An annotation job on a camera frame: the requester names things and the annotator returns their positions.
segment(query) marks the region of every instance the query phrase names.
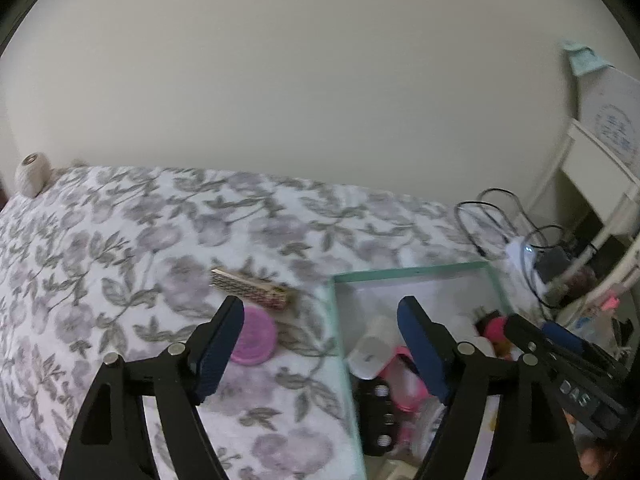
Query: floral pattern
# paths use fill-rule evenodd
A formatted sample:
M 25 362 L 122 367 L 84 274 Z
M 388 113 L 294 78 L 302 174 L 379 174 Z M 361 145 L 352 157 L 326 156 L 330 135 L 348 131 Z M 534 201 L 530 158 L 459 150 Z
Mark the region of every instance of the floral pattern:
M 488 253 L 509 272 L 499 244 Z M 209 269 L 224 266 L 299 295 L 274 314 L 274 357 L 230 364 L 199 408 L 223 467 L 241 480 L 346 480 L 359 451 L 324 282 L 476 259 L 447 208 L 410 196 L 230 171 L 61 170 L 0 213 L 0 417 L 42 478 L 56 478 L 104 354 L 135 360 L 187 339 L 222 302 Z M 161 475 L 174 478 L 145 404 Z

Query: purple round disc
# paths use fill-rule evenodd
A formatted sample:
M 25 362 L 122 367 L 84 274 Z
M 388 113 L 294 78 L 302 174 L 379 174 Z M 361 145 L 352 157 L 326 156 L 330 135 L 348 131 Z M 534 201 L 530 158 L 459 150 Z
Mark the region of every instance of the purple round disc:
M 244 325 L 231 352 L 231 360 L 239 365 L 254 366 L 271 357 L 278 341 L 278 330 L 271 316 L 260 308 L 244 308 Z

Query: bed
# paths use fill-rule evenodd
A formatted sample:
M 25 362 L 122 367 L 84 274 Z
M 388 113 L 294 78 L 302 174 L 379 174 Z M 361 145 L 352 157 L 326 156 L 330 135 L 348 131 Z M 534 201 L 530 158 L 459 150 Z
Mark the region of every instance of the bed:
M 517 310 L 530 295 L 481 219 L 481 237 Z M 0 214 L 0 418 L 37 475 L 57 478 L 70 429 L 102 357 L 154 356 L 209 320 L 223 266 L 299 291 L 275 317 L 278 349 L 230 364 L 199 407 L 231 479 L 349 480 L 324 282 L 351 270 L 477 260 L 447 207 L 412 196 L 255 173 L 81 167 Z M 158 413 L 145 399 L 156 463 L 175 478 Z

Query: pink object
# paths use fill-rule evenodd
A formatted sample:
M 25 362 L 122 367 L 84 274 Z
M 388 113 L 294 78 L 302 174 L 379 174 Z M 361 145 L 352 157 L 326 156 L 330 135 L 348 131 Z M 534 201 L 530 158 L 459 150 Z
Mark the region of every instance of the pink object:
M 411 352 L 406 346 L 396 347 L 396 354 L 388 362 L 380 376 L 389 384 L 391 400 L 403 412 L 416 412 L 429 392 L 421 378 L 414 374 L 398 355 L 405 355 L 412 359 Z
M 504 316 L 494 317 L 484 327 L 484 333 L 482 334 L 492 343 L 499 343 L 507 339 L 504 336 L 504 325 L 507 323 L 507 318 Z
M 244 308 L 244 325 L 240 331 L 231 360 L 239 365 L 254 366 L 271 357 L 278 341 L 276 324 L 261 308 Z
M 600 309 L 604 312 L 606 310 L 613 310 L 614 308 L 618 308 L 620 304 L 620 300 L 615 296 L 611 296 L 607 301 L 600 305 Z

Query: teal cloth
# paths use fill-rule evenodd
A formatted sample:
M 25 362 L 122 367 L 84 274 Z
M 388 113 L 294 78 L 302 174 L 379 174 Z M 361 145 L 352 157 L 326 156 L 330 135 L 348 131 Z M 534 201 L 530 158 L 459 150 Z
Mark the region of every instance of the teal cloth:
M 602 59 L 592 48 L 575 41 L 563 41 L 562 49 L 569 56 L 571 70 L 576 77 L 595 72 L 606 66 L 613 66 L 609 61 Z

